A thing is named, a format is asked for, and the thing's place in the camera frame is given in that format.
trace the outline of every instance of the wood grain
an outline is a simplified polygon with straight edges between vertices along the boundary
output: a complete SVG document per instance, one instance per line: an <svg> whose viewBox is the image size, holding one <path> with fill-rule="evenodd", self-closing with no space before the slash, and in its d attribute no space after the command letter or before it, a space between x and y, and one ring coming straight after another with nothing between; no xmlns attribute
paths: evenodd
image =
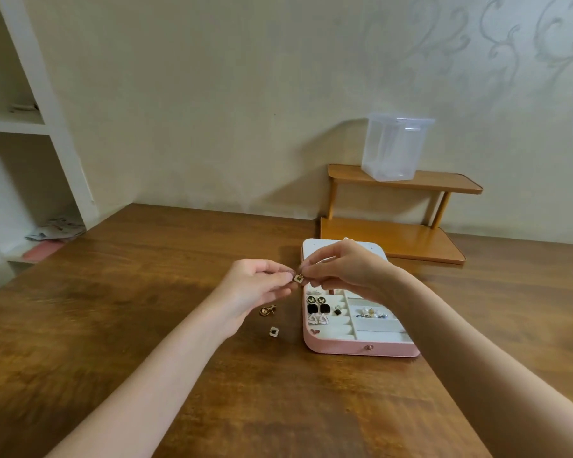
<svg viewBox="0 0 573 458"><path fill-rule="evenodd" d="M312 221L130 205L0 289L0 457L41 457L231 261L296 266ZM393 260L573 400L573 246L452 235L464 268ZM424 358L319 355L301 295L252 313L156 457L487 456ZM274 339L267 331L277 326Z"/></svg>
<svg viewBox="0 0 573 458"><path fill-rule="evenodd" d="M374 242L388 257L463 264L465 255L441 228L371 220L321 218L322 239Z"/></svg>
<svg viewBox="0 0 573 458"><path fill-rule="evenodd" d="M376 181L358 165L330 164L329 176L339 183L363 183L403 189L447 191L451 193L481 194L483 188L460 173L417 170L412 180Z"/></svg>

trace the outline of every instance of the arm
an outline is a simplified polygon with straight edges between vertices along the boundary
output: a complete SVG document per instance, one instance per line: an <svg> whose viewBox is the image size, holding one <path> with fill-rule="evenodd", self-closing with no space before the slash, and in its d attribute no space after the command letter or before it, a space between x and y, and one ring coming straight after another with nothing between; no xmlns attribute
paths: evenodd
<svg viewBox="0 0 573 458"><path fill-rule="evenodd" d="M290 294L293 271L234 263L221 284L47 458L150 457L222 342L259 305Z"/></svg>
<svg viewBox="0 0 573 458"><path fill-rule="evenodd" d="M389 307L493 455L573 457L573 403L405 270L344 240L308 257L302 273Z"/></svg>

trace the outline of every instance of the open jewelry box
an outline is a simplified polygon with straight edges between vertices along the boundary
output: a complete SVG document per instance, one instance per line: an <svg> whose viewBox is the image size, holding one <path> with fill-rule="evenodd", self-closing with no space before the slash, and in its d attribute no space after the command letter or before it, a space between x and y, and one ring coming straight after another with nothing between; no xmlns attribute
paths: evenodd
<svg viewBox="0 0 573 458"><path fill-rule="evenodd" d="M306 239L302 246L305 260L321 247L337 242L334 239ZM382 248L372 242L359 242L367 250L388 260ZM318 303L329 306L325 316L310 318L308 304L320 308ZM316 324L321 317L325 324ZM314 352L320 354L342 355L379 355L382 357L417 357L418 348L412 342L405 329L389 309L378 303L361 298L345 290L336 290L331 294L322 288L310 284L304 286L303 297L304 340Z"/></svg>

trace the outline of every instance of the beige wall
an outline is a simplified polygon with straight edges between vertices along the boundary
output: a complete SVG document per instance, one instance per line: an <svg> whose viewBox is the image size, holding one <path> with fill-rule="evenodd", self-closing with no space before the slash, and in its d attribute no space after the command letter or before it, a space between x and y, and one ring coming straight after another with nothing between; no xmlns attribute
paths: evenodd
<svg viewBox="0 0 573 458"><path fill-rule="evenodd" d="M378 110L435 117L420 168L484 186L447 230L573 242L573 0L25 1L103 213L315 217ZM426 200L347 187L336 213Z"/></svg>

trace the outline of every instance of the clear plastic container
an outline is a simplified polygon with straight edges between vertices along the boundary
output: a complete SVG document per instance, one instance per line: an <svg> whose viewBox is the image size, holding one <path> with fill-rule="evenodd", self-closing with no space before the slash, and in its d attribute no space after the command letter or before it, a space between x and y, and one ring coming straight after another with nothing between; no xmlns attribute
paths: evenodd
<svg viewBox="0 0 573 458"><path fill-rule="evenodd" d="M412 119L372 113L361 169L378 181L411 180L435 119Z"/></svg>

